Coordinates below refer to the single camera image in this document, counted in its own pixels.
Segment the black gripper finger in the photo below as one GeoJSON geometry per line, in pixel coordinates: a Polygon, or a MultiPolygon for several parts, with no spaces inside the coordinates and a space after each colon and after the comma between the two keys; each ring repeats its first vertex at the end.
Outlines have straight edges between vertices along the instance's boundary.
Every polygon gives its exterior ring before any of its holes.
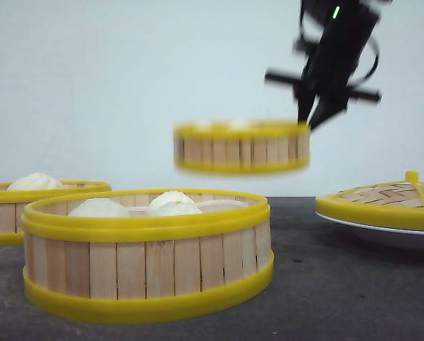
{"type": "Polygon", "coordinates": [[[310,129],[316,129],[319,125],[346,109],[346,97],[320,96],[315,111],[310,118],[310,129]]]}
{"type": "Polygon", "coordinates": [[[311,113],[315,102],[316,94],[314,92],[298,92],[296,98],[298,101],[298,122],[305,123],[311,113]]]}

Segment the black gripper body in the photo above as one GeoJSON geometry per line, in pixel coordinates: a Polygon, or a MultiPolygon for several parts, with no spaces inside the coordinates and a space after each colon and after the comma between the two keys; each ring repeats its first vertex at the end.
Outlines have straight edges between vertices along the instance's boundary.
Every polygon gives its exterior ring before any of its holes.
{"type": "Polygon", "coordinates": [[[379,53],[377,44],[371,39],[378,21],[379,13],[371,10],[363,1],[301,1],[299,36],[294,48],[308,57],[302,75],[295,77],[267,70],[264,79],[291,85],[298,92],[307,90],[319,96],[379,102],[379,92],[357,89],[377,68],[378,57],[375,57],[373,66],[364,78],[355,83],[349,82],[367,43],[373,45],[376,54],[379,53]],[[305,15],[323,28],[317,42],[304,36],[305,15]]]}

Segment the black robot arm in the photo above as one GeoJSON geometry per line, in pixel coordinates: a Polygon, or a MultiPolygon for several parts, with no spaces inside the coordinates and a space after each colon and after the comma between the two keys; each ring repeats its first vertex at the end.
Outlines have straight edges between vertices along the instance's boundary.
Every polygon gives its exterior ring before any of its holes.
{"type": "Polygon", "coordinates": [[[309,40],[304,31],[294,48],[308,60],[300,77],[267,70],[266,81],[290,85],[298,103],[298,123],[316,129],[334,115],[347,110],[350,99],[379,102],[377,91],[358,86],[367,81],[379,64],[379,47],[371,37],[380,15],[362,1],[301,1],[300,18],[309,16],[322,26],[318,41],[309,40]],[[350,78],[358,67],[366,45],[375,54],[371,69],[355,82],[350,78]]]}

